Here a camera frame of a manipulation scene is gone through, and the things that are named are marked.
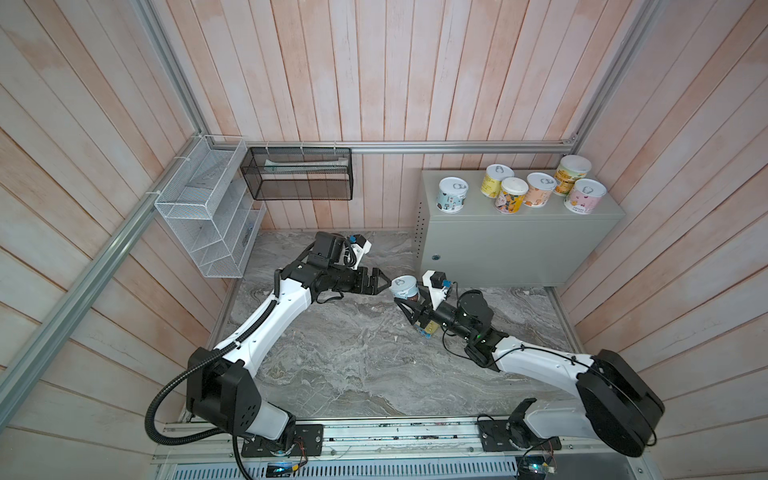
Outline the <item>blue label can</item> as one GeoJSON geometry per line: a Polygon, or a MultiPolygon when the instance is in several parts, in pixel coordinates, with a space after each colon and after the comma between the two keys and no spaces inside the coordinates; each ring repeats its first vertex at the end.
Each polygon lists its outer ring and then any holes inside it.
{"type": "Polygon", "coordinates": [[[393,279],[389,289],[395,298],[411,301],[419,299],[418,281],[412,275],[402,275],[393,279]]]}

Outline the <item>small brown white-lid can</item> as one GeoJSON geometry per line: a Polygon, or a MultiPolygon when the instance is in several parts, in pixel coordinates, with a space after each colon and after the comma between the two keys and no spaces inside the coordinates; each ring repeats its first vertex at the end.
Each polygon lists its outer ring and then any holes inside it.
{"type": "Polygon", "coordinates": [[[495,208],[502,214],[517,213],[529,190],[527,182],[517,177],[502,180],[500,192],[495,200],[495,208]]]}

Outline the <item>brown label can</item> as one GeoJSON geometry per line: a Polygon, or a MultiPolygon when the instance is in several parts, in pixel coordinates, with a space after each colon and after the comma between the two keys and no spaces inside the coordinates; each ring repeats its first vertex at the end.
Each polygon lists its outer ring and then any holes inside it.
{"type": "Polygon", "coordinates": [[[524,198],[524,205],[531,208],[545,206],[557,186],[556,180],[543,172],[528,174],[526,182],[528,191],[524,198]]]}

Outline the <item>pink label can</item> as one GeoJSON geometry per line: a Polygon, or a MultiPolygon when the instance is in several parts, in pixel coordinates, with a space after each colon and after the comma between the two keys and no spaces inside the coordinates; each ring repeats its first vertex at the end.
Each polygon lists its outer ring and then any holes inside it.
{"type": "Polygon", "coordinates": [[[574,183],[566,196],[564,206],[575,214],[589,215],[607,192],[607,188],[602,183],[582,178],[574,183]]]}

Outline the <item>orange yellow label can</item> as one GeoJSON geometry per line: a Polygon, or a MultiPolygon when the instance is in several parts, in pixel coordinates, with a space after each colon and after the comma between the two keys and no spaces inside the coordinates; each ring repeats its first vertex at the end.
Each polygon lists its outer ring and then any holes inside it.
{"type": "Polygon", "coordinates": [[[562,157],[554,175],[556,187],[553,193],[560,196],[567,195],[575,182],[585,178],[591,169],[592,163],[585,157],[579,155],[562,157]]]}

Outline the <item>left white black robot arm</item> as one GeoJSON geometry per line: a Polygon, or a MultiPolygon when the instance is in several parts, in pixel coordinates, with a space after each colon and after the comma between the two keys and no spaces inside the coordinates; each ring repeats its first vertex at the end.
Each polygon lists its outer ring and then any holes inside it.
{"type": "Polygon", "coordinates": [[[292,416],[264,400],[255,377],[267,353],[320,296],[375,296],[391,285],[380,269],[360,265],[372,243],[360,234],[319,232],[294,261],[275,271],[273,291],[234,333],[190,358],[187,409],[219,430],[241,438],[278,440],[292,416]]]}

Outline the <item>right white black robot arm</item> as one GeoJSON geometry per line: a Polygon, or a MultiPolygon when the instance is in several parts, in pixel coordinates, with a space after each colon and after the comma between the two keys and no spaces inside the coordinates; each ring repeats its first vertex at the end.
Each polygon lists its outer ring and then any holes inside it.
{"type": "Polygon", "coordinates": [[[465,342],[464,358],[478,367],[526,376],[579,400],[577,406],[525,408],[516,415],[518,431],[536,441],[582,437],[602,441],[614,451],[639,457],[658,441],[656,428],[665,406],[658,395],[618,353],[562,352],[527,343],[492,325],[494,312],[478,290],[450,304],[443,294],[434,303],[427,288],[419,297],[397,298],[396,305],[414,326],[436,326],[465,342]]]}

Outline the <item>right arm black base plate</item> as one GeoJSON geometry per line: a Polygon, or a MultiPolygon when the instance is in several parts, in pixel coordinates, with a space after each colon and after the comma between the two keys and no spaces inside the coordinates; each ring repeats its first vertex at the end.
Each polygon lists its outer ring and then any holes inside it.
{"type": "Polygon", "coordinates": [[[522,421],[483,417],[476,421],[476,425],[484,452],[526,451],[544,440],[522,421]]]}

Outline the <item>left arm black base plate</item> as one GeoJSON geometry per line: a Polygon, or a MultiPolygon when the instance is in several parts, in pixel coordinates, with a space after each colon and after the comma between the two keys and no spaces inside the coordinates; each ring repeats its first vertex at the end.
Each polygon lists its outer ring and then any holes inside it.
{"type": "Polygon", "coordinates": [[[241,449],[245,458],[296,458],[319,456],[322,452],[324,426],[321,423],[289,424],[277,440],[261,436],[246,439],[241,449]]]}

